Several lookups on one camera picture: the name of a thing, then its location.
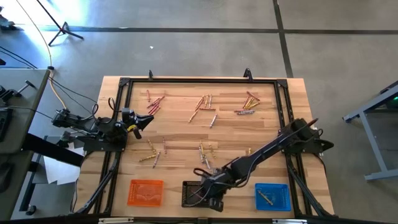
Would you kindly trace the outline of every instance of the concrete floor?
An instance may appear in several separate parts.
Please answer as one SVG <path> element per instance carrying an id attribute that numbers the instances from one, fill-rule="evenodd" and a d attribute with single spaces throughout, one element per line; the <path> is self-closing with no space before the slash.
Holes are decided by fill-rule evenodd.
<path id="1" fill-rule="evenodd" d="M 3 16 L 30 24 L 11 2 L 0 1 L 7 6 Z M 277 27 L 272 0 L 42 2 L 49 5 L 59 21 L 66 19 L 71 26 Z M 35 21 L 52 25 L 33 3 L 21 3 L 28 6 Z M 280 0 L 279 5 L 286 29 L 398 29 L 394 22 L 398 19 L 398 2 L 394 0 Z M 98 96 L 104 75 L 147 75 L 149 69 L 154 75 L 240 77 L 249 67 L 255 77 L 286 77 L 277 34 L 79 34 L 85 40 L 64 35 L 54 42 L 53 66 L 60 83 L 92 98 Z M 54 32 L 44 32 L 47 41 L 53 35 Z M 335 213 L 341 217 L 398 222 L 398 178 L 365 181 L 364 174 L 379 171 L 369 141 L 360 122 L 346 124 L 341 119 L 397 80 L 396 37 L 286 35 L 294 77 L 305 79 L 313 116 L 320 118 L 317 126 L 325 130 L 323 138 L 335 143 L 325 153 L 324 161 Z M 25 32 L 3 32 L 0 45 L 38 67 L 49 65 L 47 50 L 32 27 L 26 27 Z M 21 66 L 4 59 L 10 62 L 9 66 Z M 74 113 L 86 115 L 65 95 L 62 98 Z M 91 107 L 89 101 L 76 99 Z M 39 111 L 53 114 L 60 108 L 50 88 L 46 88 Z M 44 136 L 63 131 L 37 115 L 30 132 Z M 391 157 L 394 156 L 398 155 L 393 151 Z M 68 213 L 72 192 L 73 185 L 38 186 L 32 203 L 39 210 L 33 217 Z M 46 204 L 36 203 L 43 197 L 48 198 Z M 13 214 L 13 218 L 25 217 L 21 212 Z"/>

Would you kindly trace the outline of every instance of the wooden tabletop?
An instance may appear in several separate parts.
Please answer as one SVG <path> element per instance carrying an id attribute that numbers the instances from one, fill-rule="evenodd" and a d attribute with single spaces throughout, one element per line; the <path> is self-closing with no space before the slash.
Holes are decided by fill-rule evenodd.
<path id="1" fill-rule="evenodd" d="M 120 77 L 104 77 L 99 93 L 97 116 L 111 116 L 108 98 L 116 98 Z M 304 80 L 287 79 L 290 99 L 295 118 L 312 119 Z M 155 119 L 141 132 L 142 139 L 135 139 L 131 133 L 119 167 L 118 180 L 113 201 L 112 216 L 129 217 L 228 217 L 228 218 L 291 218 L 291 212 L 257 211 L 254 201 L 255 183 L 289 184 L 284 155 L 277 153 L 261 163 L 252 173 L 247 186 L 227 191 L 224 196 L 224 211 L 209 208 L 182 208 L 182 182 L 200 180 L 192 173 L 193 168 L 206 166 L 200 162 L 198 147 L 203 142 L 205 151 L 211 144 L 216 159 L 208 152 L 213 167 L 221 167 L 238 156 L 244 156 L 248 149 L 260 148 L 277 136 L 279 118 L 276 110 L 274 87 L 270 84 L 224 84 L 224 83 L 135 83 L 132 89 L 130 108 L 138 114 L 147 114 L 146 90 L 152 101 L 165 95 Z M 250 91 L 260 98 L 260 105 L 252 115 L 238 116 L 233 110 L 242 107 Z M 124 91 L 122 105 L 126 97 Z M 212 108 L 216 111 L 199 111 L 191 123 L 189 118 L 202 95 L 212 94 Z M 209 125 L 215 113 L 214 126 Z M 167 155 L 163 152 L 162 138 L 165 138 Z M 139 162 L 150 156 L 147 143 L 150 139 L 156 150 L 162 151 L 155 169 L 154 160 Z M 89 199 L 97 187 L 103 164 L 103 152 L 92 153 L 84 162 L 78 181 L 76 210 Z M 333 213 L 330 194 L 323 166 L 311 154 L 303 154 L 303 164 L 308 188 L 330 213 Z M 164 181 L 163 202 L 160 207 L 127 206 L 129 184 L 132 179 L 153 179 Z M 105 190 L 102 207 L 106 204 L 108 187 Z M 303 197 L 297 191 L 300 208 L 304 211 Z"/>

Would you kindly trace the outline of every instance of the plastic tray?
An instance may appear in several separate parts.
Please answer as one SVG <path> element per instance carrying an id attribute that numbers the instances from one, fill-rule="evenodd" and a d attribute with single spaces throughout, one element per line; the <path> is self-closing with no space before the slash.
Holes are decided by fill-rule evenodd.
<path id="1" fill-rule="evenodd" d="M 263 198 L 258 190 L 261 191 L 273 203 L 270 205 Z M 287 184 L 263 184 L 257 183 L 254 186 L 256 198 L 256 209 L 267 211 L 291 211 L 289 188 Z"/>
<path id="2" fill-rule="evenodd" d="M 131 180 L 127 205 L 159 207 L 162 194 L 163 180 Z"/>

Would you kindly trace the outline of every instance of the white paper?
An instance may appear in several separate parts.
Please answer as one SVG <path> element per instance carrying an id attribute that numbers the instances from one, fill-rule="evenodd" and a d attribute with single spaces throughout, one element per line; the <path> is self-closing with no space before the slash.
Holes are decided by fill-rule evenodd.
<path id="1" fill-rule="evenodd" d="M 83 148 L 74 148 L 73 142 L 69 143 L 68 150 L 83 155 Z M 57 181 L 57 184 L 67 184 L 77 180 L 80 174 L 80 167 L 76 167 L 64 162 L 57 161 L 49 157 L 44 157 L 45 171 L 47 173 L 47 182 L 51 184 Z"/>

